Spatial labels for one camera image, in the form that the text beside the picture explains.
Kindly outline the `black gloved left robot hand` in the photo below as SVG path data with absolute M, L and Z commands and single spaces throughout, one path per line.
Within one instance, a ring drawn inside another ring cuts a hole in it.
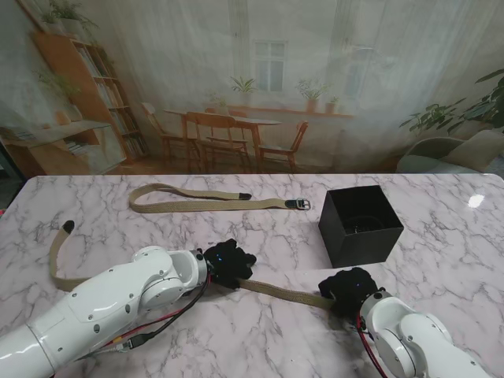
M 246 253 L 234 239 L 218 243 L 203 254 L 212 281 L 228 289 L 240 288 L 240 280 L 248 280 L 257 258 Z

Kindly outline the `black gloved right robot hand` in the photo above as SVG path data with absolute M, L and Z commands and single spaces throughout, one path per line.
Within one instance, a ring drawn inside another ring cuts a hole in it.
M 341 319 L 355 321 L 364 301 L 378 291 L 375 280 L 362 268 L 342 270 L 318 284 L 321 296 L 332 300 L 330 310 Z

